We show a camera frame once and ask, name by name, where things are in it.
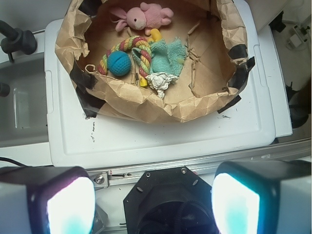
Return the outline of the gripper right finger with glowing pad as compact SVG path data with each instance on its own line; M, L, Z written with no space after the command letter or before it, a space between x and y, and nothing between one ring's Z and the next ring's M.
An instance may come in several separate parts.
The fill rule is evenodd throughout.
M222 234L310 234L312 164L222 162L213 180L212 209Z

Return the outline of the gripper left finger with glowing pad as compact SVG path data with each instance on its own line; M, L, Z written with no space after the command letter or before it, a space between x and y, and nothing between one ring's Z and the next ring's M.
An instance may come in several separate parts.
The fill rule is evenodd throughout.
M94 184L82 167L2 167L2 234L89 234Z

